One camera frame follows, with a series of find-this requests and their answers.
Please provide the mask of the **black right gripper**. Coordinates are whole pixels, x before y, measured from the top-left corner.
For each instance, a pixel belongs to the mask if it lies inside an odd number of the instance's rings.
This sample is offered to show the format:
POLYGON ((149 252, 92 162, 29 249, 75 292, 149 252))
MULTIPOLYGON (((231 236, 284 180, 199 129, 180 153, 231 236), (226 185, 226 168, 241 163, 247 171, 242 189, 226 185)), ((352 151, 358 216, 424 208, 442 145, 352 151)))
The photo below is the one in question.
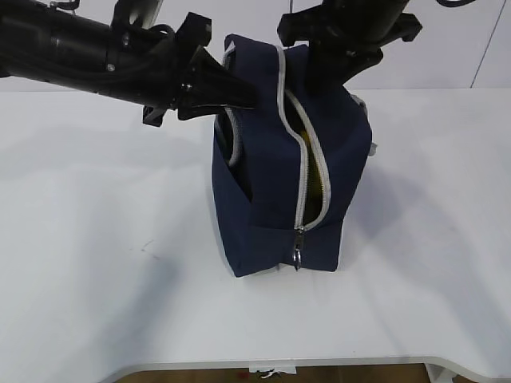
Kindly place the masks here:
POLYGON ((395 0, 323 1, 317 6, 284 14, 277 27, 286 47, 308 43, 305 87, 319 93, 343 85, 354 74, 358 57, 378 53, 396 40, 413 41, 422 30, 408 2, 395 0))

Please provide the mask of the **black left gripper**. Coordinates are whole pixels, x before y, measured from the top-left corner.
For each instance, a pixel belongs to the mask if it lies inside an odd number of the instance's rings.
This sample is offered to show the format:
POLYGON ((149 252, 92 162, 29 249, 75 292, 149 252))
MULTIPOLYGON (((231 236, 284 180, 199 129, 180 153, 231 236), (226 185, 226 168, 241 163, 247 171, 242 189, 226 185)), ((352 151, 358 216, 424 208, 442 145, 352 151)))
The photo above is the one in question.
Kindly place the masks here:
POLYGON ((179 120, 218 115, 227 107, 253 109, 256 88, 235 77, 204 48, 212 39, 212 20, 189 12, 174 33, 164 100, 143 108, 142 122, 160 127, 165 113, 177 111, 179 120))

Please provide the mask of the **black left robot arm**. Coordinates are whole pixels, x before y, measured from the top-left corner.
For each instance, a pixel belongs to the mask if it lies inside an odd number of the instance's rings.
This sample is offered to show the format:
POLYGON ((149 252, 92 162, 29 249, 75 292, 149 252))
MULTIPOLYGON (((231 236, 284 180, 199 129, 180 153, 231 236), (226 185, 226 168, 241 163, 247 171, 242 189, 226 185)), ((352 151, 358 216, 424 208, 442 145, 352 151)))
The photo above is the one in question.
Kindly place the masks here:
POLYGON ((155 21, 158 1, 119 1, 109 24, 77 16, 77 1, 4 1, 1 75, 82 90, 143 108, 146 125, 253 109, 253 85, 208 51, 212 21, 189 13, 179 28, 155 21))

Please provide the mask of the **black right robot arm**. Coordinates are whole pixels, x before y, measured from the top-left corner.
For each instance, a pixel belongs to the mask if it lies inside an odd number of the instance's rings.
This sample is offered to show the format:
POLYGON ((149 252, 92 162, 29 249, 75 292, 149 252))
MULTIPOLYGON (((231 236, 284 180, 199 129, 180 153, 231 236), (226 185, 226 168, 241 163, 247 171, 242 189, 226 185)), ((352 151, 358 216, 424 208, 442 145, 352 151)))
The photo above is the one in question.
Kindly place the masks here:
POLYGON ((382 47, 396 40, 413 41, 422 24, 404 11, 398 0, 323 1, 296 13, 284 14, 277 32, 286 47, 308 43, 304 85, 318 94, 344 85, 361 72, 378 65, 382 47))

